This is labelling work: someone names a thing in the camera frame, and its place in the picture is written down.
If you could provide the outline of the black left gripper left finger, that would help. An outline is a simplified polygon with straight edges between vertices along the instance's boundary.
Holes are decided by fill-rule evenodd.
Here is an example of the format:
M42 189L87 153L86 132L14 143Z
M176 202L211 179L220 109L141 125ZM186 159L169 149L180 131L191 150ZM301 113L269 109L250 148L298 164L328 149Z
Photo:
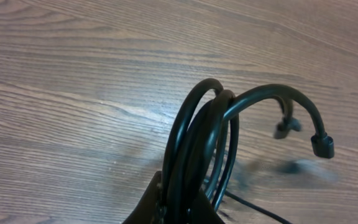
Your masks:
M122 224L164 223L165 207L162 205L162 172L157 171L132 213Z

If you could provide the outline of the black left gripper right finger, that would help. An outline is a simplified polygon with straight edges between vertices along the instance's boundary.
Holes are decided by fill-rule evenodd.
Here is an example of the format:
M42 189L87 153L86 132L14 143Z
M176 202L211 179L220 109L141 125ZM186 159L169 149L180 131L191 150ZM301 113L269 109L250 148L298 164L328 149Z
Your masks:
M190 206L190 224L224 224L215 212L203 190L199 190Z

